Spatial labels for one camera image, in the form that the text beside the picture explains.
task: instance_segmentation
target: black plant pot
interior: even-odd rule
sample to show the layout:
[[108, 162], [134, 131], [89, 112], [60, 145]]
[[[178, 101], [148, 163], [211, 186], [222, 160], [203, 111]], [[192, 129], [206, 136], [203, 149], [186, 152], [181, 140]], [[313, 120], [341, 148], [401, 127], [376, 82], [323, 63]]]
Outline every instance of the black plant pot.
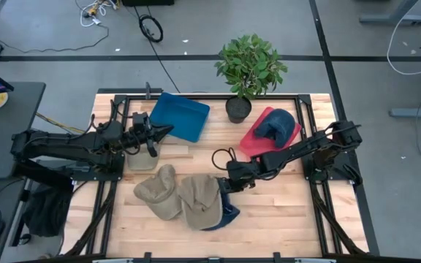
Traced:
[[243, 97], [230, 97], [225, 103], [228, 118], [233, 123], [242, 123], [251, 112], [251, 102]]

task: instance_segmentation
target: white power cord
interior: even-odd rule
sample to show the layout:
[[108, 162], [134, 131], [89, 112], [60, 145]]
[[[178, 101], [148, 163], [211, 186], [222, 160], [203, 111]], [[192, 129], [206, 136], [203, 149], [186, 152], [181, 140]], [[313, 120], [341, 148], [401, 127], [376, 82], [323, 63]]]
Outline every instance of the white power cord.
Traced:
[[390, 66], [392, 67], [392, 69], [394, 69], [394, 71], [396, 71], [397, 73], [402, 74], [402, 75], [418, 75], [418, 74], [421, 74], [421, 71], [420, 71], [420, 72], [402, 72], [402, 71], [400, 71], [400, 70], [396, 69], [396, 68], [394, 67], [394, 65], [392, 65], [391, 60], [389, 59], [389, 52], [391, 51], [392, 40], [394, 39], [395, 32], [398, 30], [398, 27], [399, 27], [399, 25], [402, 23], [403, 18], [404, 18], [404, 17], [406, 17], [406, 15], [407, 15], [409, 12], [407, 12], [407, 13], [406, 13], [406, 14], [405, 14], [405, 15], [404, 15], [404, 16], [403, 16], [400, 20], [399, 20], [398, 24], [397, 24], [397, 25], [395, 25], [394, 31], [392, 32], [392, 35], [391, 35], [391, 40], [389, 41], [389, 47], [387, 47], [386, 58], [387, 58], [387, 61], [389, 62], [389, 65], [390, 65]]
[[[91, 6], [94, 6], [95, 4], [97, 4], [97, 2], [98, 2], [98, 0], [95, 0], [94, 1], [94, 3], [92, 3], [92, 4], [89, 4], [88, 6], [86, 6], [86, 7], [84, 7], [84, 8], [82, 8], [82, 10], [80, 11], [80, 25], [81, 26], [83, 26], [83, 27], [89, 27], [89, 26], [93, 26], [93, 25], [96, 25], [97, 23], [95, 23], [95, 22], [92, 22], [92, 23], [90, 23], [90, 24], [84, 24], [83, 23], [83, 14], [84, 14], [84, 12], [86, 12], [86, 9], [88, 8], [88, 7], [91, 7]], [[99, 5], [99, 11], [100, 11], [100, 15], [102, 15], [102, 16], [105, 16], [106, 14], [107, 14], [107, 10], [105, 9], [105, 7], [111, 7], [112, 5], [110, 5], [110, 4], [106, 4], [105, 2], [103, 2], [103, 3], [101, 3], [100, 5]]]

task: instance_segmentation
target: concrete floor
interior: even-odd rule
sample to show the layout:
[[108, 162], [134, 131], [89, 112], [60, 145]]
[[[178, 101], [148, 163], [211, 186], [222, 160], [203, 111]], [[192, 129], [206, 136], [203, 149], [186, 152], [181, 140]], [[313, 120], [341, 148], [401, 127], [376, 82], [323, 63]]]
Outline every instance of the concrete floor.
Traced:
[[[91, 1], [79, 0], [81, 5]], [[391, 26], [358, 23], [360, 13], [390, 12], [400, 1], [317, 0], [327, 46], [332, 56], [385, 56]], [[177, 0], [171, 7], [151, 7], [164, 27], [160, 55], [212, 55], [231, 38], [258, 33], [279, 54], [320, 56], [322, 50], [308, 1], [304, 0]], [[421, 15], [421, 1], [412, 11]], [[70, 61], [0, 62], [8, 81], [47, 83], [39, 111], [57, 121], [85, 127], [98, 88], [153, 87], [174, 92], [158, 61], [75, 61], [74, 56], [153, 55], [137, 21], [125, 9], [100, 17], [110, 36], [96, 47], [60, 53], [23, 54], [7, 48], [5, 56], [72, 56]], [[79, 47], [102, 37], [103, 28], [83, 28], [73, 1], [7, 1], [0, 13], [0, 39], [23, 50]], [[421, 56], [421, 26], [400, 27], [393, 56]], [[289, 72], [278, 92], [331, 93], [322, 61], [285, 61]], [[215, 77], [215, 61], [164, 61], [182, 92], [228, 91]], [[421, 62], [395, 62], [403, 71], [421, 70]], [[403, 76], [386, 62], [334, 62], [334, 72], [348, 119], [362, 124], [357, 150], [360, 171], [382, 256], [421, 258], [421, 158], [415, 147], [414, 121], [394, 119], [392, 107], [416, 107], [421, 75]], [[34, 128], [59, 132], [41, 120]], [[57, 251], [54, 239], [25, 253], [27, 259]], [[10, 261], [10, 256], [3, 262]]]

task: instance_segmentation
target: blue tray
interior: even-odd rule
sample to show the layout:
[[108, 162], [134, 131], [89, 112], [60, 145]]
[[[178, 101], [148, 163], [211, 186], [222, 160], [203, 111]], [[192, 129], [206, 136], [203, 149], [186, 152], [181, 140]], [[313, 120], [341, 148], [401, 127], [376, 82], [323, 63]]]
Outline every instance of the blue tray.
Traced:
[[210, 109], [206, 104], [164, 92], [152, 110], [151, 121], [157, 124], [171, 124], [175, 128], [170, 135], [197, 142]]

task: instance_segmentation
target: khaki hat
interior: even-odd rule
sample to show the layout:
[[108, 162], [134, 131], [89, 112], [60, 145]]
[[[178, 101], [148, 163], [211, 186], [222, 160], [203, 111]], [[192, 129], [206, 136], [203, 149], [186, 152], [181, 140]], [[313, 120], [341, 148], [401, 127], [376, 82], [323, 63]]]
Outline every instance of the khaki hat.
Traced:
[[183, 219], [192, 229], [216, 226], [222, 219], [222, 201], [217, 179], [209, 175], [184, 178], [178, 187]]
[[170, 220], [181, 212], [180, 198], [176, 192], [175, 169], [166, 164], [154, 177], [139, 183], [134, 195], [162, 220]]

